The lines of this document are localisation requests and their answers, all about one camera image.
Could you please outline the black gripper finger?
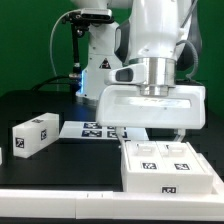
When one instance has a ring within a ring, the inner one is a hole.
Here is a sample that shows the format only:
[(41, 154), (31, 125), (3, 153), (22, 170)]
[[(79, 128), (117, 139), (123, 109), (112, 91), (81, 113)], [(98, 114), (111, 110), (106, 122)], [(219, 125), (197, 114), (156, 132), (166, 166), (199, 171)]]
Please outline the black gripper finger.
[(116, 132), (116, 135), (117, 135), (117, 138), (122, 146), (124, 140), (123, 140), (123, 128), (121, 127), (115, 127), (115, 132)]
[(175, 134), (174, 141), (181, 142), (186, 135), (186, 130), (185, 129), (175, 129), (174, 134)]

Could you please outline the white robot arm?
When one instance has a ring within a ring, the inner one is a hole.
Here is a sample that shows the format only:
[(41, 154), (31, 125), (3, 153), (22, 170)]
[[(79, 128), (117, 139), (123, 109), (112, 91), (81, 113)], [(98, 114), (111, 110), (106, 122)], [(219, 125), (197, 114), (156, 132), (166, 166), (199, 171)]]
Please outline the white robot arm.
[(96, 121), (113, 126), (172, 129), (180, 142), (205, 124), (205, 87), (193, 80), (201, 48), (198, 0), (72, 0), (91, 18), (99, 10), (129, 8), (115, 31), (123, 66), (105, 76)]

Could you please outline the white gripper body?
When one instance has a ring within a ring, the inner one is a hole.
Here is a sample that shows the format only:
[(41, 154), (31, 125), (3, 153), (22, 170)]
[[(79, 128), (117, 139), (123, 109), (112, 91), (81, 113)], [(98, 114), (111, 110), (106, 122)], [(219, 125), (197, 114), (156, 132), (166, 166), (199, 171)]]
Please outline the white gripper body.
[(177, 85), (167, 97), (142, 96), (137, 86), (110, 85), (100, 95), (96, 121), (101, 126), (201, 129), (205, 87)]

